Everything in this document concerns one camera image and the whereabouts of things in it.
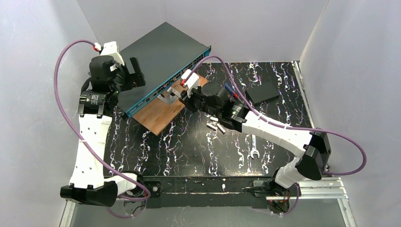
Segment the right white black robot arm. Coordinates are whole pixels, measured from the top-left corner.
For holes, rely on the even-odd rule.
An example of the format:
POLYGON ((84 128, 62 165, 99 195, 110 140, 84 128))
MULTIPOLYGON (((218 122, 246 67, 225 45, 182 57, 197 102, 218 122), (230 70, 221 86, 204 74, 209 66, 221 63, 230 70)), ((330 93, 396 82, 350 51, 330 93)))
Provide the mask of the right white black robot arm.
POLYGON ((330 144, 324 132, 290 128, 261 113, 252 112, 229 91, 215 82, 200 86, 182 82, 180 101, 192 112, 202 111, 218 119, 223 127, 268 140, 295 155, 290 163, 274 173, 270 186, 287 189, 304 179, 319 181, 330 156, 330 144))

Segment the dark teal network switch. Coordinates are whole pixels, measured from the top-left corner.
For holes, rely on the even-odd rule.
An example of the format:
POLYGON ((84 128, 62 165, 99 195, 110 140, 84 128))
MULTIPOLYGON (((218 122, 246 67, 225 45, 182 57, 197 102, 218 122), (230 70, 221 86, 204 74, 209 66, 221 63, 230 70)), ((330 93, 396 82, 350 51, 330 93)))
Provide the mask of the dark teal network switch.
POLYGON ((211 52, 206 46, 173 25, 164 22, 137 41, 120 51, 129 72, 135 57, 144 77, 145 85, 119 94, 118 106, 127 120, 172 86, 187 69, 211 52))

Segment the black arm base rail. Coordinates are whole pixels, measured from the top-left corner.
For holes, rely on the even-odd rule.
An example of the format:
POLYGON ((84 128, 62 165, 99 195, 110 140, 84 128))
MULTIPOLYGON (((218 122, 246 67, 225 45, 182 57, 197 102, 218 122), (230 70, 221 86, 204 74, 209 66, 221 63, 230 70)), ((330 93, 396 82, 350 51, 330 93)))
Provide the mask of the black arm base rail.
POLYGON ((264 197, 255 197, 246 189, 253 182, 267 181, 261 176, 145 176, 150 190, 149 209, 172 207, 252 207, 266 208, 264 197))

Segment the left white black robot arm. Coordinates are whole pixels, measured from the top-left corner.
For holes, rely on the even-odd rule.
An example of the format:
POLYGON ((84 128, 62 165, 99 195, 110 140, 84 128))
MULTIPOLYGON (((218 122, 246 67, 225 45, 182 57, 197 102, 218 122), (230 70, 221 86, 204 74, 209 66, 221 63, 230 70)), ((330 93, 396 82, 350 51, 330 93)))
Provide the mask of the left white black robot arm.
POLYGON ((121 91, 132 89, 131 75, 113 56, 92 58, 90 77, 81 88, 78 102, 79 128, 67 123, 78 135, 78 150, 72 177, 61 187, 60 196, 85 205, 111 207, 118 197, 144 201, 151 195, 135 172, 120 173, 104 161, 113 109, 121 91))

